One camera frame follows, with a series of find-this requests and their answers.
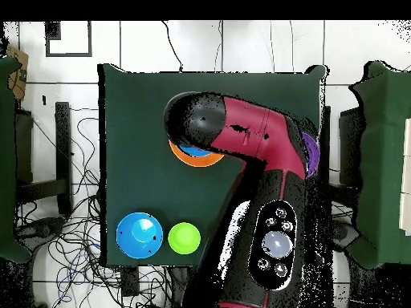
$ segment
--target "metal stand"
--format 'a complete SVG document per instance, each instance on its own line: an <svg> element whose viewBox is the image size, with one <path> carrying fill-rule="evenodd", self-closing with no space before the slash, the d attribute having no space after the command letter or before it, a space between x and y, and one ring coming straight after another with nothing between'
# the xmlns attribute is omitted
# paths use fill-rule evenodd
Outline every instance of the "metal stand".
<svg viewBox="0 0 411 308"><path fill-rule="evenodd" d="M31 117L31 113L28 111L19 110L18 114ZM18 185L17 202L19 205L23 205L45 197L57 196L59 213L68 217L73 211L71 195L71 126L68 102L55 103L55 139L56 180Z"/></svg>

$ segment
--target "blue cup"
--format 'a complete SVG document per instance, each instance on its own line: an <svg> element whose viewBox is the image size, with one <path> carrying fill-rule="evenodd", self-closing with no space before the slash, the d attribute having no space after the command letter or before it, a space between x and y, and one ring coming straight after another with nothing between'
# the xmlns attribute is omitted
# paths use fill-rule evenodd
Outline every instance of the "blue cup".
<svg viewBox="0 0 411 308"><path fill-rule="evenodd" d="M163 229L147 213L131 213L117 226L117 245L127 256L141 259L155 254L163 242Z"/></svg>

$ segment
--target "blue bowl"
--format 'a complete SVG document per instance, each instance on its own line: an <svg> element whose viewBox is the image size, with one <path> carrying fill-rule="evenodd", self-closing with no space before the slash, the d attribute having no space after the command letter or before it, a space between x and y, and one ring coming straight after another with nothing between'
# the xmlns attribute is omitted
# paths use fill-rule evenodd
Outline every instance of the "blue bowl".
<svg viewBox="0 0 411 308"><path fill-rule="evenodd" d="M117 226L117 245L127 256L139 259L152 256L163 242L163 229L147 213L131 213Z"/></svg>
<svg viewBox="0 0 411 308"><path fill-rule="evenodd" d="M202 150L200 148L196 148L196 147L183 147L183 146L179 146L180 150L182 150L184 153L192 156L192 157L204 157L209 155L210 151L206 151L206 150Z"/></svg>

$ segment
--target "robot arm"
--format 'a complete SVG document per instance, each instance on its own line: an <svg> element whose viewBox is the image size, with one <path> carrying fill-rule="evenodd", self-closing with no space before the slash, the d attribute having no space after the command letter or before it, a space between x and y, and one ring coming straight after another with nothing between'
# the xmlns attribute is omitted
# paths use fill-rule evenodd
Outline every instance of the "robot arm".
<svg viewBox="0 0 411 308"><path fill-rule="evenodd" d="M298 127L276 111L207 92L172 98L165 126L175 145L245 162L183 307L270 308L272 292L298 281L302 265L307 166Z"/></svg>

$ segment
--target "robot control buttons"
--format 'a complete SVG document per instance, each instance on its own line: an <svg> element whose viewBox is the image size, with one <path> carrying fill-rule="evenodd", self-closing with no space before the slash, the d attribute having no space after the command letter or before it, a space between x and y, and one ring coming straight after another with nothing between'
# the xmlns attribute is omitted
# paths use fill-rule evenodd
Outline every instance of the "robot control buttons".
<svg viewBox="0 0 411 308"><path fill-rule="evenodd" d="M291 282L297 246L297 219L284 200L261 206L256 219L248 270L267 290L282 290Z"/></svg>
<svg viewBox="0 0 411 308"><path fill-rule="evenodd" d="M286 209L284 209L284 208L277 208L277 209L275 210L275 215L277 215L277 217L279 217L279 218L286 218L286 217L287 217Z"/></svg>
<svg viewBox="0 0 411 308"><path fill-rule="evenodd" d="M287 267L281 262L275 265L274 270L275 270L275 273L281 278L287 275Z"/></svg>
<svg viewBox="0 0 411 308"><path fill-rule="evenodd" d="M267 220L266 220L267 227L274 227L276 223L277 223L277 221L272 217L267 218Z"/></svg>
<svg viewBox="0 0 411 308"><path fill-rule="evenodd" d="M292 223L289 222L289 221L284 221L284 222L281 224L281 226L283 227L283 230L284 230L285 232L290 232L290 231L292 231L292 229L293 229L293 225L292 225Z"/></svg>
<svg viewBox="0 0 411 308"><path fill-rule="evenodd" d="M273 258L283 258L288 256L293 245L291 239L282 232L269 232L262 240L264 253Z"/></svg>
<svg viewBox="0 0 411 308"><path fill-rule="evenodd" d="M260 258L258 260L258 267L261 270L268 270L270 269L270 262L265 258Z"/></svg>

